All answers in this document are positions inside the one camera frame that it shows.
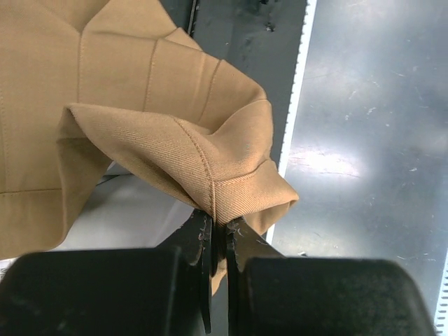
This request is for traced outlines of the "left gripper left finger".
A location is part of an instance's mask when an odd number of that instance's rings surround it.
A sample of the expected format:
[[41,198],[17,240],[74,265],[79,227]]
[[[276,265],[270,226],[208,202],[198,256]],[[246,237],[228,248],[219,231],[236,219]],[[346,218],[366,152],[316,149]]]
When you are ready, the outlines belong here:
[[213,221],[154,248],[30,253],[1,281],[2,335],[207,335]]

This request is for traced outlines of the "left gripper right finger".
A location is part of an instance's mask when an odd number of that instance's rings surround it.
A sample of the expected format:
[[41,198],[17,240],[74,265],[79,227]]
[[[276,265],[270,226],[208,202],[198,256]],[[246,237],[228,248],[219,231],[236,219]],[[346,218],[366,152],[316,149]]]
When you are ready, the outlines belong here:
[[434,335],[417,285],[389,260],[286,257],[243,218],[226,226],[230,335]]

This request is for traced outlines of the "tan brown garment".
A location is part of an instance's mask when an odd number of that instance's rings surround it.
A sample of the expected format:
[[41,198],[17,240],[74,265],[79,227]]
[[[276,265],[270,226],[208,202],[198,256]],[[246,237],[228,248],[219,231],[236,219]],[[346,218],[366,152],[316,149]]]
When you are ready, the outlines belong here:
[[272,106],[159,1],[1,2],[1,258],[60,245],[112,162],[259,234],[297,202]]

